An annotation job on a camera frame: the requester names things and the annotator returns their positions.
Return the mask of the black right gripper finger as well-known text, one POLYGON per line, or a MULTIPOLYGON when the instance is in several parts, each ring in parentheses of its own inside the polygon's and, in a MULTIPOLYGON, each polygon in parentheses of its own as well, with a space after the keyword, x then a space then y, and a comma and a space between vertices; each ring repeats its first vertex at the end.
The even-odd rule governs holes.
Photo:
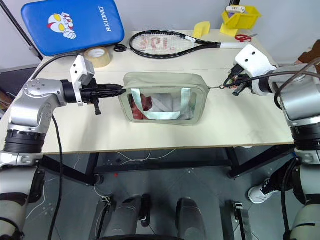
POLYGON ((247 84, 241 84, 239 85, 234 91, 233 91, 233 95, 235 97, 238 97, 246 88, 248 87, 247 84))
POLYGON ((237 76, 228 76, 223 83, 224 88, 234 88, 233 84, 237 80, 237 76))

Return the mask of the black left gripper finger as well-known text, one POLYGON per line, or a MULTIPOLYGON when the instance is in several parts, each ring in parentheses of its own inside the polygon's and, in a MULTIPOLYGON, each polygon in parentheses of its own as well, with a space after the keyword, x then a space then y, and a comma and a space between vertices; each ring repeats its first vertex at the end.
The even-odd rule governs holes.
POLYGON ((125 90, 124 89, 120 89, 120 90, 110 90, 110 89, 107 89, 107 90, 102 90, 102 91, 99 91, 97 93, 97 97, 99 99, 103 99, 103 98, 114 98, 114 97, 118 97, 122 94, 125 93, 125 90))
POLYGON ((125 92, 126 90, 123 89, 123 86, 119 84, 98 84, 98 91, 99 92, 125 92))

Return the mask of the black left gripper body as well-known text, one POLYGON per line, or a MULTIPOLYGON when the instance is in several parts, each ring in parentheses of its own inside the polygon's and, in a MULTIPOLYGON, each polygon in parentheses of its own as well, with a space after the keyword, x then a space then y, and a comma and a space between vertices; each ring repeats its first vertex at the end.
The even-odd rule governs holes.
POLYGON ((93 78, 88 85, 82 85, 80 94, 83 103, 94 106, 94 111, 97 116, 102 114, 99 107, 102 95, 95 78, 93 78))

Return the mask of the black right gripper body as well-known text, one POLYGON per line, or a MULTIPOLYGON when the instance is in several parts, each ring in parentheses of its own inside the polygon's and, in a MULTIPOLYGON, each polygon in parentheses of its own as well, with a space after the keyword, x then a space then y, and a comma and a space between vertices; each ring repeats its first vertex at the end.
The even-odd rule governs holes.
POLYGON ((249 81, 249 76, 245 73, 245 70, 239 65, 235 64, 233 68, 228 72, 228 76, 237 76, 236 81, 233 83, 234 88, 227 89, 236 89, 239 85, 247 85, 246 89, 252 91, 252 83, 249 81))

